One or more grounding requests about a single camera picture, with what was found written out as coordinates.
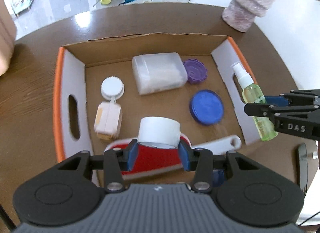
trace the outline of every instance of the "open cardboard tray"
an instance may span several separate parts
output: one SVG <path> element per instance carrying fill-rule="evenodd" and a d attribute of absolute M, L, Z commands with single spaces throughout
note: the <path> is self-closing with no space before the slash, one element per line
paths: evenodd
<path fill-rule="evenodd" d="M 186 83 L 178 89 L 139 96 L 132 57 L 166 52 L 177 52 L 183 61 L 200 60 L 208 69 L 208 78 L 198 85 Z M 231 65 L 236 62 L 241 62 L 255 81 L 236 43 L 227 36 L 155 33 L 105 38 L 60 48 L 53 99 L 58 161 L 81 150 L 96 155 L 103 153 L 107 143 L 97 138 L 93 125 L 98 105 L 104 101 L 100 86 L 109 76 L 120 78 L 125 87 L 124 95 L 117 101 L 123 111 L 120 139 L 136 137 L 142 118 L 161 116 L 178 121 L 181 132 L 193 145 L 234 134 L 242 143 L 259 140 L 252 118 L 244 113 L 244 104 L 233 81 Z M 203 126 L 189 113 L 190 99 L 202 89 L 216 92 L 223 101 L 224 116 L 218 124 Z M 190 175 L 181 173 L 178 181 L 189 178 Z"/>

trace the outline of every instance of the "spray bottle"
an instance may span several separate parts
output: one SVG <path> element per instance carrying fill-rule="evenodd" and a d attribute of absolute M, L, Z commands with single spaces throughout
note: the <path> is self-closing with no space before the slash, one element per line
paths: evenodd
<path fill-rule="evenodd" d="M 243 66 L 238 63 L 233 66 L 233 70 L 238 78 L 238 82 L 242 89 L 242 97 L 246 103 L 266 104 L 266 99 L 261 88 L 253 82 L 251 76 L 245 71 Z M 274 130 L 273 123 L 267 117 L 253 117 L 259 135 L 262 141 L 269 141 L 278 134 Z"/>

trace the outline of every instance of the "purple bottle cap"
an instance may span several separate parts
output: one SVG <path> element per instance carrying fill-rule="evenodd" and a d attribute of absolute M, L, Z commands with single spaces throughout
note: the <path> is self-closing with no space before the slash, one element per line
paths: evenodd
<path fill-rule="evenodd" d="M 198 60 L 188 59 L 183 63 L 187 74 L 188 82 L 190 84 L 197 84 L 203 82 L 207 78 L 208 70 L 204 64 Z"/>

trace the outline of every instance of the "blue round cap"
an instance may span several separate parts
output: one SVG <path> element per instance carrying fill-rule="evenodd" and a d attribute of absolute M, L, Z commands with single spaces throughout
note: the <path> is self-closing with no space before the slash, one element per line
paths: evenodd
<path fill-rule="evenodd" d="M 201 90 L 194 94 L 189 105 L 192 117 L 203 125 L 218 123 L 223 117 L 220 97 L 211 90 Z"/>

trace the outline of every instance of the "brown table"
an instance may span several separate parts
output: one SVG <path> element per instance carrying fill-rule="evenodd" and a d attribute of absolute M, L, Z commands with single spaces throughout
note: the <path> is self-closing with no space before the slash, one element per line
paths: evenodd
<path fill-rule="evenodd" d="M 0 77 L 0 203 L 9 216 L 18 223 L 12 207 L 14 190 L 56 163 L 52 89 L 58 48 L 62 45 L 153 32 L 229 35 L 246 57 L 264 94 L 278 95 L 296 89 L 285 64 L 260 29 L 254 24 L 247 33 L 240 33 L 224 23 L 222 10 L 178 3 L 113 7 L 55 22 L 18 40 L 11 66 Z M 82 28 L 77 21 L 90 23 Z M 318 168 L 318 162 L 311 157 L 316 150 L 314 141 L 279 134 L 268 143 L 259 142 L 242 151 L 296 181 L 294 149 L 300 142 L 307 144 L 310 184 Z M 167 181 L 179 181 L 179 171 L 167 175 Z"/>

